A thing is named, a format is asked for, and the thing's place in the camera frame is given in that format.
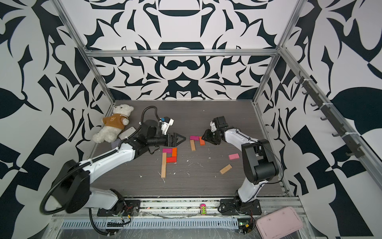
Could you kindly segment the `magenta block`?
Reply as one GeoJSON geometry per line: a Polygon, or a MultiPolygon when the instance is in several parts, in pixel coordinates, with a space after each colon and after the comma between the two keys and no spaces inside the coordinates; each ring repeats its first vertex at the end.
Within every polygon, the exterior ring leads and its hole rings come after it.
{"type": "Polygon", "coordinates": [[[163,148],[162,152],[163,153],[172,153],[173,149],[172,148],[163,148]]]}
{"type": "Polygon", "coordinates": [[[199,141],[200,137],[199,136],[190,136],[190,140],[197,140],[197,141],[199,141]]]}

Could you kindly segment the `natural wood block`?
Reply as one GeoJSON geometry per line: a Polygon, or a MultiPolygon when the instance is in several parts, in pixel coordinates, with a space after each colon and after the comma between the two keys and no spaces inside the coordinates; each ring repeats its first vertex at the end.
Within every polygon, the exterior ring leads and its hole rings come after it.
{"type": "Polygon", "coordinates": [[[190,140],[191,150],[196,151],[196,145],[194,140],[190,140]]]}
{"type": "Polygon", "coordinates": [[[167,163],[167,153],[162,153],[162,166],[166,166],[167,163]]]}
{"type": "Polygon", "coordinates": [[[162,164],[162,167],[161,167],[161,178],[166,178],[166,164],[162,164]]]}
{"type": "Polygon", "coordinates": [[[231,169],[232,169],[232,166],[231,166],[231,164],[229,164],[229,165],[225,166],[223,169],[221,169],[221,170],[220,170],[220,173],[221,173],[222,175],[224,175],[225,173],[227,173],[227,172],[230,171],[231,169]]]}

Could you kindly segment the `red block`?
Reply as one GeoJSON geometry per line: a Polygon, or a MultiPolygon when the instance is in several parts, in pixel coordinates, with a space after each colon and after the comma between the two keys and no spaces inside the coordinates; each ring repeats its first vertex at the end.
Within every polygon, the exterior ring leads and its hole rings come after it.
{"type": "Polygon", "coordinates": [[[167,163],[176,163],[177,162],[177,158],[176,157],[167,157],[166,158],[166,162],[167,163]]]}

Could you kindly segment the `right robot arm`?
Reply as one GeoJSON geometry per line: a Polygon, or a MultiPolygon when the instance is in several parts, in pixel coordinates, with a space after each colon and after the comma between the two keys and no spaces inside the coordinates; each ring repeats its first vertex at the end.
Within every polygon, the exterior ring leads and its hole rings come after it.
{"type": "Polygon", "coordinates": [[[279,175],[277,157],[266,139],[251,138],[231,127],[207,129],[202,139],[214,145],[224,141],[241,151],[245,180],[236,193],[240,203],[255,200],[261,188],[279,175]]]}

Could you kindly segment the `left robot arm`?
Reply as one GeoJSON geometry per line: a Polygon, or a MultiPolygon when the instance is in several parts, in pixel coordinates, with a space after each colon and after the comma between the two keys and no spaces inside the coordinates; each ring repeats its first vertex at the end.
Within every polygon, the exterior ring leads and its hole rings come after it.
{"type": "Polygon", "coordinates": [[[67,161],[41,202],[40,211],[46,215],[61,211],[71,214],[82,208],[99,208],[114,215],[122,213],[126,204],[118,191],[93,188],[91,184],[112,169],[149,152],[151,147],[179,146],[186,137],[168,133],[170,126],[163,120],[147,120],[112,150],[78,163],[67,161]]]}

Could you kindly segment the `light pink block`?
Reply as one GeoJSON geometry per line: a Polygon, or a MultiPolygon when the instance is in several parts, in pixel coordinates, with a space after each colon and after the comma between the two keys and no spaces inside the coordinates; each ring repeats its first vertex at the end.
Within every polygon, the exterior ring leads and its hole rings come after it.
{"type": "Polygon", "coordinates": [[[240,158],[240,155],[236,153],[236,154],[230,154],[228,157],[230,160],[236,160],[240,158]]]}

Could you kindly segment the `white rectangular case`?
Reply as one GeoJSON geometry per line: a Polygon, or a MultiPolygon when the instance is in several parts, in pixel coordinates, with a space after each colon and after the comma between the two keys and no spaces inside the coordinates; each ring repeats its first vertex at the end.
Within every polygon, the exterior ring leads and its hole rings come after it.
{"type": "Polygon", "coordinates": [[[119,134],[121,140],[127,139],[136,132],[136,129],[132,126],[119,134]]]}

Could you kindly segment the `grey cylindrical pouch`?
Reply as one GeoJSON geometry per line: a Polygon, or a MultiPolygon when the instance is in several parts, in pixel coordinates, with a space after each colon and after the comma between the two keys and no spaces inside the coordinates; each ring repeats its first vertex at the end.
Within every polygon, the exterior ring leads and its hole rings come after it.
{"type": "Polygon", "coordinates": [[[117,148],[119,146],[119,143],[120,143],[119,139],[115,140],[114,142],[111,143],[111,148],[112,149],[117,148]]]}

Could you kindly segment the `white teddy bear brown shirt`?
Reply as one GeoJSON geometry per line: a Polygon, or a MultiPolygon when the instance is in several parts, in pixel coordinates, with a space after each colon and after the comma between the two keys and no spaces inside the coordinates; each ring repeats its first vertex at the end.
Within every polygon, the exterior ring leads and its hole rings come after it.
{"type": "Polygon", "coordinates": [[[129,124],[129,117],[133,111],[134,107],[127,104],[113,107],[112,115],[102,119],[103,127],[93,135],[92,140],[95,143],[114,142],[129,124]]]}

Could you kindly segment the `green circuit board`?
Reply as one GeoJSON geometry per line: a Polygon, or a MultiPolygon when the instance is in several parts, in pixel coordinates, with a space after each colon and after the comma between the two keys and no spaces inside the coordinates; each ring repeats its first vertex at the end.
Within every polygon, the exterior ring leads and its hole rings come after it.
{"type": "Polygon", "coordinates": [[[253,218],[238,219],[238,232],[242,234],[250,233],[254,228],[253,218]]]}

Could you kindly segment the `pink tray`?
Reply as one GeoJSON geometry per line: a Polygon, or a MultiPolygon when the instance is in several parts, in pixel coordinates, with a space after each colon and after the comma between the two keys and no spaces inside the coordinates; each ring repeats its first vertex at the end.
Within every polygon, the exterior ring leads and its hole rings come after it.
{"type": "Polygon", "coordinates": [[[292,207],[285,207],[256,221],[263,239],[281,239],[303,228],[303,222],[292,207]]]}

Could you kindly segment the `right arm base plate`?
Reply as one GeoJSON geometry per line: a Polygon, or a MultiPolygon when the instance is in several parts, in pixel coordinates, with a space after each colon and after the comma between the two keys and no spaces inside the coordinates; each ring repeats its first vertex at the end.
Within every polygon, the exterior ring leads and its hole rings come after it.
{"type": "Polygon", "coordinates": [[[259,216],[262,214],[262,209],[258,199],[247,203],[242,203],[239,198],[221,199],[217,210],[224,216],[235,216],[241,214],[259,216]]]}

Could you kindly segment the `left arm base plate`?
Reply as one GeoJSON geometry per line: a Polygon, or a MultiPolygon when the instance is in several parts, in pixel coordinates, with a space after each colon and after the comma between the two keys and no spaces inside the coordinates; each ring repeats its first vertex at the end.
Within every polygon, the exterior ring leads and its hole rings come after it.
{"type": "Polygon", "coordinates": [[[122,215],[123,217],[127,216],[135,216],[140,211],[140,200],[125,200],[123,203],[122,201],[118,201],[114,207],[112,207],[110,210],[106,209],[99,209],[97,212],[98,217],[116,217],[122,215]]]}

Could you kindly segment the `wall hook rail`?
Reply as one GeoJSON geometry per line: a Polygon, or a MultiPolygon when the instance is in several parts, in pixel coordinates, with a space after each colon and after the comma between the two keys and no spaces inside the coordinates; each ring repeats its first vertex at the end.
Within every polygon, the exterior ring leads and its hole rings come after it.
{"type": "Polygon", "coordinates": [[[303,92],[304,95],[309,95],[313,99],[314,103],[311,104],[311,106],[322,111],[324,117],[322,117],[321,120],[329,121],[335,129],[335,133],[333,133],[332,136],[340,137],[348,146],[351,153],[347,153],[346,155],[355,156],[357,158],[365,156],[361,141],[359,139],[359,134],[348,125],[345,118],[337,110],[335,105],[326,97],[323,91],[317,86],[314,80],[300,76],[299,81],[296,83],[303,86],[305,89],[305,92],[303,92]]]}

